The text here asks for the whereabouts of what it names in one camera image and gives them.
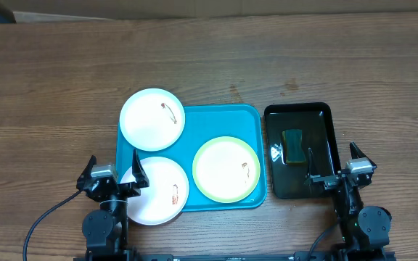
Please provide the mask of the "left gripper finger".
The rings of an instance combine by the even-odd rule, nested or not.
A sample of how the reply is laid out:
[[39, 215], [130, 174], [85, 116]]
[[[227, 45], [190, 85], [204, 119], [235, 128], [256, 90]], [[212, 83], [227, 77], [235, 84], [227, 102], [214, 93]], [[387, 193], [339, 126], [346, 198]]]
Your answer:
[[133, 150], [132, 156], [132, 175], [135, 177], [135, 183], [138, 188], [147, 188], [149, 186], [149, 179], [142, 167], [137, 150]]
[[83, 172], [80, 174], [76, 181], [76, 188], [78, 190], [84, 190], [86, 184], [91, 180], [91, 171], [93, 166], [97, 163], [97, 159], [94, 155], [91, 155], [88, 164], [84, 168]]

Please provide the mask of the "green yellow sponge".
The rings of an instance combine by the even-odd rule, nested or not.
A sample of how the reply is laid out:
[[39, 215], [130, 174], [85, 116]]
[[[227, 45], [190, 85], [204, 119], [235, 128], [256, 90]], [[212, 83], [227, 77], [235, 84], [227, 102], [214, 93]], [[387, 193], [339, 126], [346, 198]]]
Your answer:
[[302, 148], [302, 130], [288, 129], [282, 132], [282, 148], [286, 164], [303, 164], [306, 156]]

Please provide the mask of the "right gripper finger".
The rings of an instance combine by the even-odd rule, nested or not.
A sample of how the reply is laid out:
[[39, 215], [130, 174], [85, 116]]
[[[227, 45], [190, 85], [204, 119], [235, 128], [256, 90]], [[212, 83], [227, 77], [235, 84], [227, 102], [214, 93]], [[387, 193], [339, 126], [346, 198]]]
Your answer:
[[353, 160], [354, 159], [366, 158], [369, 161], [369, 163], [371, 164], [373, 169], [377, 168], [377, 165], [369, 157], [367, 157], [365, 155], [365, 153], [363, 153], [359, 149], [359, 147], [357, 146], [357, 144], [354, 141], [350, 142], [349, 147], [350, 147], [350, 152], [351, 152], [351, 158]]
[[314, 179], [317, 179], [319, 177], [320, 177], [320, 174], [314, 162], [314, 153], [311, 147], [309, 147], [308, 148], [308, 169], [307, 169], [307, 174], [306, 174], [306, 179], [305, 179], [304, 184], [310, 186], [312, 183], [314, 183]]

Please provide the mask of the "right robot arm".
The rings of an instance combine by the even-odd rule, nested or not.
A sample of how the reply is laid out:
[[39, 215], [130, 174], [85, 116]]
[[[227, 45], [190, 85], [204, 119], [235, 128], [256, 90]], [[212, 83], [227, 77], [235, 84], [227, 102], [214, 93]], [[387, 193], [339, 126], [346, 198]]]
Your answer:
[[383, 207], [365, 206], [360, 195], [360, 189], [372, 183], [377, 165], [353, 142], [350, 152], [345, 168], [323, 176], [317, 171], [312, 150], [308, 150], [305, 184], [332, 198], [337, 221], [317, 238], [307, 258], [312, 257], [323, 237], [338, 226], [343, 243], [332, 247], [328, 260], [389, 260], [394, 255], [385, 252], [384, 247], [390, 242], [392, 216]]

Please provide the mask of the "green rimmed plate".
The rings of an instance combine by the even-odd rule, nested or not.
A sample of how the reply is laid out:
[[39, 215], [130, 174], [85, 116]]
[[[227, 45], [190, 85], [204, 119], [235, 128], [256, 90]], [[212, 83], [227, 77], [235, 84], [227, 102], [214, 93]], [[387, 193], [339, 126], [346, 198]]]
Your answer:
[[194, 156], [192, 177], [207, 198], [235, 203], [249, 196], [261, 177], [261, 164], [245, 141], [220, 136], [204, 143]]

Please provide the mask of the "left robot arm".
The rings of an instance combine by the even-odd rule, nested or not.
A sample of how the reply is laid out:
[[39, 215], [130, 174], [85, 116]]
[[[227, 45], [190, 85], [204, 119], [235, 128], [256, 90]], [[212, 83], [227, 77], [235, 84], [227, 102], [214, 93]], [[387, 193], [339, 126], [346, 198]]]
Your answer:
[[132, 154], [135, 180], [120, 183], [113, 164], [98, 165], [95, 156], [79, 176], [76, 188], [99, 203], [99, 209], [86, 215], [82, 233], [86, 238], [85, 260], [142, 260], [135, 248], [128, 247], [128, 199], [141, 195], [149, 179], [136, 152]]

